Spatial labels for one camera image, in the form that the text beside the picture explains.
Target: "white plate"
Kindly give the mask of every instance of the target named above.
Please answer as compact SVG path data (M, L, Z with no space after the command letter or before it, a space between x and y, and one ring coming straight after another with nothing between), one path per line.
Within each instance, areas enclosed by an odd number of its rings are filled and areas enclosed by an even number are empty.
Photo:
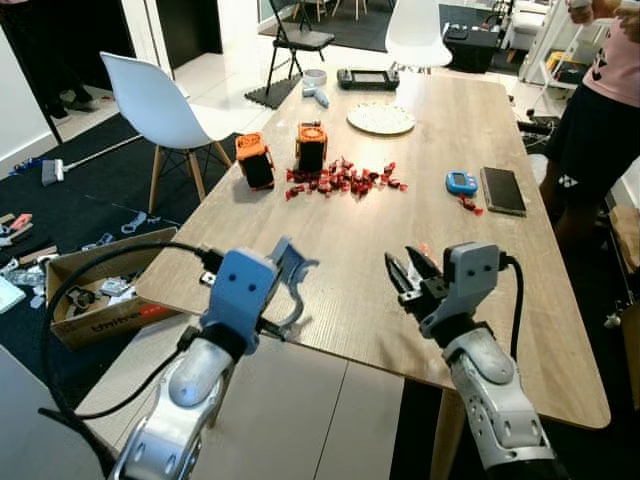
M361 103L347 113L351 125L380 135L397 135L408 132L416 119L404 108L382 103Z

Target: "wooden table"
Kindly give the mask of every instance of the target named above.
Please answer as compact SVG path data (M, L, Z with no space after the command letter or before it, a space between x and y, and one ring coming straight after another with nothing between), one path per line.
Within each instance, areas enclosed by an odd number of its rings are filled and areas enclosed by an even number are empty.
M222 250L248 246L268 254L282 235L293 238L314 269L301 287L306 321L293 342L444 389L432 478L446 478L464 420L449 371L433 341L396 301L383 254L405 258L404 245L426 242L441 258L445 247L468 241L498 244L518 258L525 277L519 365L524 389L538 412L587 428L605 427L610 413L598 368L578 311L533 172L501 85L432 75L404 74L396 93L344 92L329 71L328 110L301 98L298 85L264 129L275 161L273 191L250 192L234 165L193 213L176 240ZM351 127L346 112L365 101L395 102L417 119L408 134L378 137ZM294 164L299 121L320 119L329 135L328 160L340 155L359 168L397 163L406 192L300 195L285 201L285 168ZM515 171L527 217L486 211L475 216L447 193L453 169L479 175L482 166ZM484 207L484 198L477 198ZM202 313L209 291L198 283L199 261L166 250L148 268L138 293L171 308ZM501 273L498 287L476 318L485 320L508 350L515 277ZM292 308L278 293L265 312L284 318Z

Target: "black folding chair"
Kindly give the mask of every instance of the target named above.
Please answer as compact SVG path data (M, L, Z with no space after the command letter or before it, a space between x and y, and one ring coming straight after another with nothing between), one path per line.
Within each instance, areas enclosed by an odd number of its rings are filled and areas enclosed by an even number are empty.
M278 22L278 33L273 40L273 56L271 57L271 67L269 68L269 79L267 80L266 93L271 88L271 77L273 75L273 66L276 62L276 53L278 48L287 48L291 52L291 65L289 66L289 77L293 73L293 65L295 63L298 72L302 75L302 68L296 57L298 50L303 52L318 52L320 58L324 62L322 49L333 42L335 35L333 33L316 32L311 29L311 22L304 8L301 8L302 15L299 23L283 22L280 19L280 12L288 6L296 5L297 0L269 0L273 13Z

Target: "blue timer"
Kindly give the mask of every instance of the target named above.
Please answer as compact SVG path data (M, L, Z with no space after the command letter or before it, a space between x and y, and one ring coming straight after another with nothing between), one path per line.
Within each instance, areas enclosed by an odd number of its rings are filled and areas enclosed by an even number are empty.
M447 190L455 195L464 193L465 195L474 195L478 190L478 182L476 177L469 175L467 172L454 170L447 174Z

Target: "pink shirt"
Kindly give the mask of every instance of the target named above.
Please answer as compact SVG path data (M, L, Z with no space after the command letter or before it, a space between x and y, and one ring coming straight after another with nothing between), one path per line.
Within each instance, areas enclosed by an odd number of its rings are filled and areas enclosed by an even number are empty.
M619 18L582 82L600 95L640 108L640 43L629 40Z

